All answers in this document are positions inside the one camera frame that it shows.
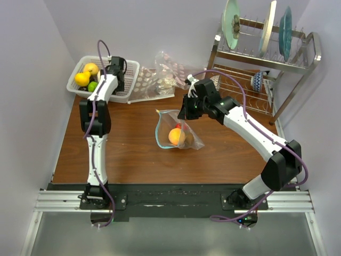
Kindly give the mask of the blue zip top bag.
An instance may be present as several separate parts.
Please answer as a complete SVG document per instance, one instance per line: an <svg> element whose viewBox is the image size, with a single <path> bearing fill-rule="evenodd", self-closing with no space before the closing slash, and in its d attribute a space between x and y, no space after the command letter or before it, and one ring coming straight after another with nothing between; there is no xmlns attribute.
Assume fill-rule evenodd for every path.
<svg viewBox="0 0 341 256"><path fill-rule="evenodd" d="M204 147L203 141L194 133L194 130L181 119L178 119L179 110L158 110L158 123L155 137L161 149L195 149Z"/></svg>

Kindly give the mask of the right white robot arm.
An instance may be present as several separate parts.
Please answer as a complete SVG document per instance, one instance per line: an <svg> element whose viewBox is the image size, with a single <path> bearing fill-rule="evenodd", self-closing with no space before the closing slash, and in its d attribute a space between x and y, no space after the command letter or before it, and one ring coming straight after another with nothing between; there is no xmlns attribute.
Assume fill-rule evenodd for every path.
<svg viewBox="0 0 341 256"><path fill-rule="evenodd" d="M248 210L258 197L280 191L301 172L302 152L297 141L287 142L255 121L238 101L222 98L211 79L198 80L189 75L185 82L190 88L183 97L179 119L193 120L207 115L240 135L266 162L261 174L228 196L230 204Z"/></svg>

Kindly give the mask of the orange peach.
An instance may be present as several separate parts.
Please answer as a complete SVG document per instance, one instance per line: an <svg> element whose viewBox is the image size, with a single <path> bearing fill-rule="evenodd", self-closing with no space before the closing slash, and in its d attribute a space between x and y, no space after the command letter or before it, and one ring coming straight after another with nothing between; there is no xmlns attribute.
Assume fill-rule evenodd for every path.
<svg viewBox="0 0 341 256"><path fill-rule="evenodd" d="M174 128L168 134L168 139L170 143L174 146L180 146L184 144L186 135L182 129Z"/></svg>

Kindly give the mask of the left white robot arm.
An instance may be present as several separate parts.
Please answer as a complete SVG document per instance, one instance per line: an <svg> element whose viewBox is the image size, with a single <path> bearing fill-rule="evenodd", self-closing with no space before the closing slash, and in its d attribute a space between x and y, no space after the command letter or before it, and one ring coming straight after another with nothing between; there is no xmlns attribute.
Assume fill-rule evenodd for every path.
<svg viewBox="0 0 341 256"><path fill-rule="evenodd" d="M79 104L81 127L89 150L89 172L81 200L98 209L113 204L105 170L105 144L111 130L108 102L115 91L124 89L127 69L122 57L109 56L108 60L109 64L99 72L100 80L94 92Z"/></svg>

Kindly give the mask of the brown kiwi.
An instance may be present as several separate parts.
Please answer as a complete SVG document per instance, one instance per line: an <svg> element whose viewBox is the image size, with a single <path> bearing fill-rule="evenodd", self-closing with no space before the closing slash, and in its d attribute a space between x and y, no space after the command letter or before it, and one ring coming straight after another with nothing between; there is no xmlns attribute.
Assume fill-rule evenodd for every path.
<svg viewBox="0 0 341 256"><path fill-rule="evenodd" d="M187 133L185 138L185 144L191 147L194 143L194 136L192 133Z"/></svg>

